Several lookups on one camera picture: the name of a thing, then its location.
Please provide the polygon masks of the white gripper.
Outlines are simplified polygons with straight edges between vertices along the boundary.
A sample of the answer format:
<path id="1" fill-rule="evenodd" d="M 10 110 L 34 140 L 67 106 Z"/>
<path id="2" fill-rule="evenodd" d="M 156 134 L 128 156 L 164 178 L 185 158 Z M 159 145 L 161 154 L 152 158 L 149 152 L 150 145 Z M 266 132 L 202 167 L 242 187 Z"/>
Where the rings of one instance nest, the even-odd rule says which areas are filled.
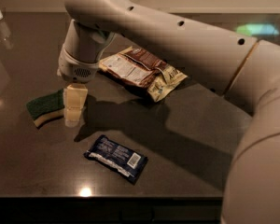
<path id="1" fill-rule="evenodd" d="M 99 68 L 98 63 L 84 63 L 72 57 L 62 47 L 57 75 L 67 82 L 71 82 L 63 91 L 64 123 L 66 127 L 76 127 L 79 124 L 88 89 L 84 84 L 94 77 Z"/>

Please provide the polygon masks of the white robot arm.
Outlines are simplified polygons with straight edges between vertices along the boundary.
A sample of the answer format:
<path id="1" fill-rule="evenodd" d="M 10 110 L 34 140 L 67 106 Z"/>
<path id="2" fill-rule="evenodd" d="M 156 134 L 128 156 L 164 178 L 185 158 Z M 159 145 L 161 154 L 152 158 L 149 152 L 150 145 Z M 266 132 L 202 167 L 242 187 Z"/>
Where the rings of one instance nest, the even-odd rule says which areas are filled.
<path id="1" fill-rule="evenodd" d="M 280 224 L 280 46 L 130 0 L 63 0 L 71 17 L 59 58 L 67 122 L 77 123 L 85 85 L 114 35 L 157 56 L 157 64 L 110 72 L 127 84 L 169 90 L 191 77 L 252 115 L 225 186 L 221 224 Z"/>

